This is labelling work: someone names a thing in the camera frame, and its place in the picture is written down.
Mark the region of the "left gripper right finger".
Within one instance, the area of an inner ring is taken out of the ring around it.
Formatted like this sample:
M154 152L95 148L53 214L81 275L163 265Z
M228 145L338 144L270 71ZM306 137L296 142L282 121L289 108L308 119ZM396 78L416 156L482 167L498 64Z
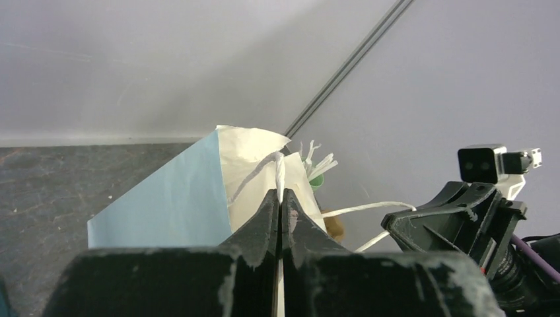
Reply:
M486 278L457 252L351 252L287 189L281 204L286 316L502 316Z

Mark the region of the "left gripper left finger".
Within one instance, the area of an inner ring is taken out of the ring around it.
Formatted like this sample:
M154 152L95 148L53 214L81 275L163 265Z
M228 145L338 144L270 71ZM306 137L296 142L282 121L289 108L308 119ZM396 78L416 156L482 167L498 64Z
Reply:
M276 316L279 202L215 247L93 249L63 271L44 316Z

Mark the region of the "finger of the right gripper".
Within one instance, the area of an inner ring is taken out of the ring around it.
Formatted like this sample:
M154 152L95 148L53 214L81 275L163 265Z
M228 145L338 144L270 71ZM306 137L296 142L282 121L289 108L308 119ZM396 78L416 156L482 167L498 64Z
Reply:
M449 181L443 189L429 202L417 207L418 210L441 207L456 201L469 188L467 182Z
M434 198L416 211L390 213L382 228L402 250L472 253L483 222L485 197Z

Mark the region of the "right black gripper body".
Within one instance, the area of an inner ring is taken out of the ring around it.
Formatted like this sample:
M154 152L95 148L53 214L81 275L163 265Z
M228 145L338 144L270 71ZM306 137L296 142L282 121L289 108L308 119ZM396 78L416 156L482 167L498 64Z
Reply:
M524 202L505 198L493 184L474 183L467 193L475 198L468 207L477 221L471 226L473 242L466 254L492 280L503 274L510 240L518 222L526 220L528 208Z

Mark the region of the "light blue paper bag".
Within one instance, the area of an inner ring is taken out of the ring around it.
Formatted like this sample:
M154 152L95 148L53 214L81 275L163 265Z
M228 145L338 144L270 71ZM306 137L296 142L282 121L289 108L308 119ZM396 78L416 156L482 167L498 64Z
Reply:
M88 247L215 247L277 192L277 314L283 313L281 204L293 190L305 213L326 231L299 153L285 155L289 139L258 128L220 125L174 157L87 223Z

